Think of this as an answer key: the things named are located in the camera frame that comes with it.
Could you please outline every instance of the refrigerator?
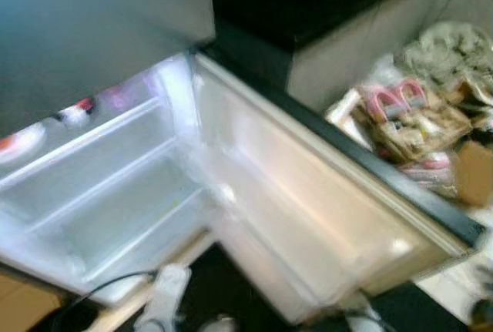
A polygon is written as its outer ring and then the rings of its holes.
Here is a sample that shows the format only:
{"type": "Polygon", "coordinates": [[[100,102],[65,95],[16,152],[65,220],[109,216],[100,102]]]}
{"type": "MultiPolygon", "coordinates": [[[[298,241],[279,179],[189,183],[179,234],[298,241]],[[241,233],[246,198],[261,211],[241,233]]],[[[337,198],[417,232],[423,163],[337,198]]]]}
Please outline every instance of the refrigerator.
{"type": "Polygon", "coordinates": [[[0,163],[4,267],[82,294],[210,233],[296,324],[474,251],[483,229],[457,208],[193,49],[212,40],[211,0],[43,2],[1,1],[2,137],[42,130],[0,163]],[[88,96],[89,121],[51,116],[88,96]]]}

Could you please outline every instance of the cardboard box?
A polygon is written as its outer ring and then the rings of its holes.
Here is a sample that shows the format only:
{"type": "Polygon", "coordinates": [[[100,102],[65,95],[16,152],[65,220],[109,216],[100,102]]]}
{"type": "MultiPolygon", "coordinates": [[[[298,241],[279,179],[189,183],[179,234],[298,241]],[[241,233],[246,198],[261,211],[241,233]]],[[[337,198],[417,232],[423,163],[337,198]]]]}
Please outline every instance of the cardboard box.
{"type": "Polygon", "coordinates": [[[26,332],[58,307],[55,294],[0,274],[0,330],[26,332]]]}
{"type": "Polygon", "coordinates": [[[493,159],[491,148],[476,142],[466,142],[458,152],[455,167],[458,196],[466,203],[484,207],[493,189],[493,159]]]}

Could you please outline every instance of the power cord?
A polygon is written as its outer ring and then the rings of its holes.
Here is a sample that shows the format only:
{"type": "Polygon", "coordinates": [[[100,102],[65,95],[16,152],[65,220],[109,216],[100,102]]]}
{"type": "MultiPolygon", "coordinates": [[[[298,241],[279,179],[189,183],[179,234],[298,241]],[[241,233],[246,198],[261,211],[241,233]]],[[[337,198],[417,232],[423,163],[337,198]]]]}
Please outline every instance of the power cord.
{"type": "Polygon", "coordinates": [[[362,311],[359,310],[345,310],[344,314],[346,317],[353,317],[353,318],[362,318],[362,319],[367,319],[371,320],[372,322],[378,324],[380,327],[382,327],[386,332],[397,332],[395,328],[393,328],[389,323],[387,323],[385,320],[378,319],[376,317],[372,317],[369,314],[366,314],[362,311]]]}
{"type": "Polygon", "coordinates": [[[123,276],[113,278],[112,280],[109,280],[103,284],[100,284],[94,290],[92,290],[92,291],[90,291],[90,292],[88,292],[82,296],[77,297],[73,302],[71,302],[69,305],[64,307],[62,309],[62,311],[53,320],[52,332],[62,332],[62,321],[63,321],[63,318],[67,315],[67,313],[70,310],[74,309],[76,306],[78,306],[81,302],[88,300],[92,295],[94,295],[98,291],[102,290],[103,288],[109,286],[110,284],[113,284],[115,282],[119,282],[120,280],[126,280],[127,278],[137,277],[137,276],[147,276],[150,278],[151,281],[154,281],[156,279],[158,273],[159,273],[158,270],[144,270],[144,271],[140,271],[140,272],[128,273],[128,274],[125,274],[123,276]]]}

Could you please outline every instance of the pink item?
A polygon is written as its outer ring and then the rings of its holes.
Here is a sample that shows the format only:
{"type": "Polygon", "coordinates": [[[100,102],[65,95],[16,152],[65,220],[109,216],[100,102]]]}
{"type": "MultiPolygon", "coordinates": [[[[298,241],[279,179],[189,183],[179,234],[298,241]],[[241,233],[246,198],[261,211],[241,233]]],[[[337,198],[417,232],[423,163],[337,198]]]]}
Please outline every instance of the pink item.
{"type": "Polygon", "coordinates": [[[389,116],[406,110],[406,105],[383,86],[371,87],[367,98],[367,110],[378,122],[388,122],[389,116]]]}
{"type": "Polygon", "coordinates": [[[450,159],[446,153],[430,153],[419,163],[425,169],[445,169],[450,166],[450,159]]]}
{"type": "Polygon", "coordinates": [[[392,91],[395,96],[405,105],[408,111],[411,111],[415,107],[425,107],[428,105],[424,90],[421,88],[418,81],[412,78],[404,79],[392,91]],[[412,97],[407,95],[407,90],[411,91],[412,97]]]}

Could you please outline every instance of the wall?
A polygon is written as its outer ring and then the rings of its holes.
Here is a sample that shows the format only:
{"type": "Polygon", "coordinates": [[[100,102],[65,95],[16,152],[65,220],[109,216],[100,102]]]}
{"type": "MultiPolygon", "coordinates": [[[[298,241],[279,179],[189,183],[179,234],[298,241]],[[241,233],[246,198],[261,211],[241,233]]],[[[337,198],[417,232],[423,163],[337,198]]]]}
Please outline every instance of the wall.
{"type": "Polygon", "coordinates": [[[386,0],[296,54],[288,92],[322,112],[365,77],[378,57],[445,19],[467,20],[491,33],[491,0],[386,0]]]}

